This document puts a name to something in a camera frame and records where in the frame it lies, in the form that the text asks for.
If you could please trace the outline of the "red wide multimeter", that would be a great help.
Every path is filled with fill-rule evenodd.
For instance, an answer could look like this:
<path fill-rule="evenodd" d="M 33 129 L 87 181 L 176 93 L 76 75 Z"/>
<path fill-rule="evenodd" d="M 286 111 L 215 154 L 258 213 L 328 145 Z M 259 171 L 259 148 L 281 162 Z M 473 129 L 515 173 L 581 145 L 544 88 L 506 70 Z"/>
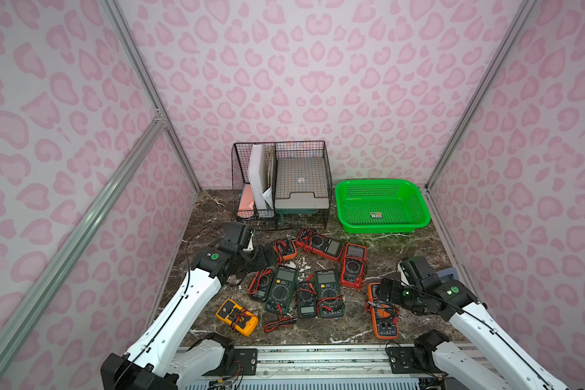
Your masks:
<path fill-rule="evenodd" d="M 296 239 L 297 246 L 309 253 L 339 261 L 344 244 L 331 237 L 325 236 L 315 229 L 303 228 Z"/>

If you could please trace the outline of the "orange multimeter tall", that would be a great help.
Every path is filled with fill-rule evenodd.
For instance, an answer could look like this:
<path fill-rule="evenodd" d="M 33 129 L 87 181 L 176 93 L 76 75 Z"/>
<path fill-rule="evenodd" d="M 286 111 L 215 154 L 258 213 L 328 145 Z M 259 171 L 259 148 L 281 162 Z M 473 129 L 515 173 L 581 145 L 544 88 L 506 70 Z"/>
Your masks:
<path fill-rule="evenodd" d="M 381 303 L 379 299 L 380 283 L 367 286 L 366 310 L 370 313 L 375 337 L 379 340 L 396 340 L 400 335 L 398 323 L 400 308 L 393 304 Z"/>

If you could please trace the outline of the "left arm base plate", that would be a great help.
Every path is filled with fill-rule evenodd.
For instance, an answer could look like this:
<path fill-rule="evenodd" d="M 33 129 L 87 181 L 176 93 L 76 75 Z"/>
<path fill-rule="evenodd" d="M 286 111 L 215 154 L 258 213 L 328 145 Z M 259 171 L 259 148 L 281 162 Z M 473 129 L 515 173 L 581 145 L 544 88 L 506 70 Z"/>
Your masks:
<path fill-rule="evenodd" d="M 234 348 L 234 351 L 224 353 L 223 360 L 219 367 L 211 370 L 205 376 L 234 376 L 234 375 L 256 375 L 258 364 L 258 350 L 254 348 Z"/>

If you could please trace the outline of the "green plastic basket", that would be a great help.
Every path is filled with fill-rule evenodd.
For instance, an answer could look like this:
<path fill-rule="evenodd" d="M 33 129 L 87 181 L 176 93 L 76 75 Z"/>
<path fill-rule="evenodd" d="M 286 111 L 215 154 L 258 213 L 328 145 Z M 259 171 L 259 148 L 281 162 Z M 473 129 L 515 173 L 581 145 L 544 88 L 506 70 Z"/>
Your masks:
<path fill-rule="evenodd" d="M 345 180 L 335 195 L 338 219 L 348 233 L 409 233 L 431 222 L 419 187 L 408 180 Z M 383 218 L 372 219 L 371 212 Z"/>

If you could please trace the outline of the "black wire desk organizer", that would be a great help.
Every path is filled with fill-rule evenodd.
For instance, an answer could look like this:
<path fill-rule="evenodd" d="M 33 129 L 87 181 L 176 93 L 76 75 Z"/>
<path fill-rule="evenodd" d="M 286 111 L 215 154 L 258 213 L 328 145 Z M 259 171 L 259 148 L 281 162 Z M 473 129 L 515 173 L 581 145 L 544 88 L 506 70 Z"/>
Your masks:
<path fill-rule="evenodd" d="M 258 230 L 324 228 L 333 200 L 325 141 L 232 146 L 232 217 Z"/>

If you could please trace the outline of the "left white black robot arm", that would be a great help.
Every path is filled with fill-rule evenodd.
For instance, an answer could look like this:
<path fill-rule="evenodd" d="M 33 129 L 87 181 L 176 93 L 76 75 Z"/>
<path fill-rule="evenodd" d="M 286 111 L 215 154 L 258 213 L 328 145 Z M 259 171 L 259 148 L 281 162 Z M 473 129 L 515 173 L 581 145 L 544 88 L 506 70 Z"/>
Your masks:
<path fill-rule="evenodd" d="M 241 281 L 266 271 L 279 256 L 273 245 L 254 243 L 254 230 L 236 222 L 224 235 L 196 253 L 180 287 L 144 334 L 123 355 L 110 354 L 101 367 L 105 389 L 186 389 L 213 376 L 211 389 L 238 389 L 255 372 L 250 357 L 237 354 L 233 342 L 212 332 L 187 352 L 177 349 L 210 300 L 229 278 Z"/>

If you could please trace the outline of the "red small Delixi multimeter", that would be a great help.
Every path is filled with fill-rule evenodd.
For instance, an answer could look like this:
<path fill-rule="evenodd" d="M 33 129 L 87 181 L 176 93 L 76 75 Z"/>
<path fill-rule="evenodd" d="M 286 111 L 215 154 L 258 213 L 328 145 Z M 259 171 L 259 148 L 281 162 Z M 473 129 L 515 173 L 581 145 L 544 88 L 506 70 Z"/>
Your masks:
<path fill-rule="evenodd" d="M 340 265 L 341 285 L 360 289 L 367 274 L 367 248 L 362 245 L 347 244 Z"/>

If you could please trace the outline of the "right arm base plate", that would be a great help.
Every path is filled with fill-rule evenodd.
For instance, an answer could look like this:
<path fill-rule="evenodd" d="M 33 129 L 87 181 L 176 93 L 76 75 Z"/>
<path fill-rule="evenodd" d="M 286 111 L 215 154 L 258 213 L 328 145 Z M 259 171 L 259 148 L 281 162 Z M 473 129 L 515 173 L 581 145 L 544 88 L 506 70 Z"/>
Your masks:
<path fill-rule="evenodd" d="M 388 344 L 385 347 L 391 372 L 393 374 L 433 375 L 432 358 L 422 347 L 404 347 Z"/>

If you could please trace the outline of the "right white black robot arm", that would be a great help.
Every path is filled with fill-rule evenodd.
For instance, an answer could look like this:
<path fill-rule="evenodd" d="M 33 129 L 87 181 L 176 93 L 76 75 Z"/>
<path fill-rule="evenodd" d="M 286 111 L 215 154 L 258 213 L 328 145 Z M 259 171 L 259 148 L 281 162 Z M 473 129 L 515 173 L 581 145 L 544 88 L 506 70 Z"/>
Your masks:
<path fill-rule="evenodd" d="M 441 279 L 424 257 L 399 262 L 401 279 L 384 278 L 368 307 L 395 316 L 408 310 L 436 315 L 457 329 L 493 365 L 489 370 L 464 354 L 445 333 L 432 330 L 414 341 L 412 365 L 436 377 L 444 373 L 469 389 L 565 389 L 567 386 L 531 357 L 487 312 L 462 282 Z"/>

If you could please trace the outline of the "orange wide multimeter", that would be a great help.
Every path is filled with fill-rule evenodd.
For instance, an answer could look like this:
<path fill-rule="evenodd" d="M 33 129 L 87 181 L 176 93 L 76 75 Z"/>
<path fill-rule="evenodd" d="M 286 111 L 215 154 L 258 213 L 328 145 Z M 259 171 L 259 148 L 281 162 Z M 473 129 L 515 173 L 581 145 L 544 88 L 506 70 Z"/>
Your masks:
<path fill-rule="evenodd" d="M 297 246 L 293 240 L 278 240 L 274 243 L 277 263 L 279 265 L 286 263 L 297 257 Z"/>

